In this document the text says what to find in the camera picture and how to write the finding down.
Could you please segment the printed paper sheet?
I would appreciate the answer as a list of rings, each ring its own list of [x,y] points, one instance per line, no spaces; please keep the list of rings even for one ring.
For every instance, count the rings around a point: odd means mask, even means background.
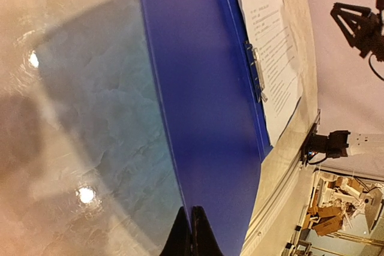
[[[299,60],[283,0],[238,0],[260,77],[269,141],[275,146],[302,97]]]

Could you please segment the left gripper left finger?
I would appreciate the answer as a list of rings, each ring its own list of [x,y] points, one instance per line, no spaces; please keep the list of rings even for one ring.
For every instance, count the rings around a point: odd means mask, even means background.
[[[191,255],[191,233],[185,209],[180,207],[160,256]]]

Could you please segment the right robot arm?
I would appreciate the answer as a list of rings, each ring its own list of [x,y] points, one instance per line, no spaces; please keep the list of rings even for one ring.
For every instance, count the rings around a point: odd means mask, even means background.
[[[383,80],[372,64],[372,57],[383,62],[383,0],[376,0],[378,13],[368,7],[336,2],[330,12],[348,44],[359,50],[361,58],[368,58],[368,65],[375,76]],[[378,152],[383,149],[382,134],[352,133],[349,137],[350,155]]]

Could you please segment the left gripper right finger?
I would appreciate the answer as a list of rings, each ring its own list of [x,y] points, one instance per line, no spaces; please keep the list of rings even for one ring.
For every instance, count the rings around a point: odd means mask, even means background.
[[[202,206],[192,208],[192,255],[223,256]]]

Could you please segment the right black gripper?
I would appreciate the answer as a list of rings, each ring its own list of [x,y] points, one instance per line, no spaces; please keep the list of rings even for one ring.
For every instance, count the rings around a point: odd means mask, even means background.
[[[369,7],[336,2],[331,10],[331,16],[349,46],[360,49],[361,58],[365,58],[369,52],[376,58],[383,58],[382,12],[373,14]]]

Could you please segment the blue file folder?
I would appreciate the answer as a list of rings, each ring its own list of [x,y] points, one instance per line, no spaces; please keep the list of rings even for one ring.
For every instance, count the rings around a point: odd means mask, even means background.
[[[202,206],[223,255],[239,255],[269,141],[238,0],[141,0],[164,129],[192,234]]]

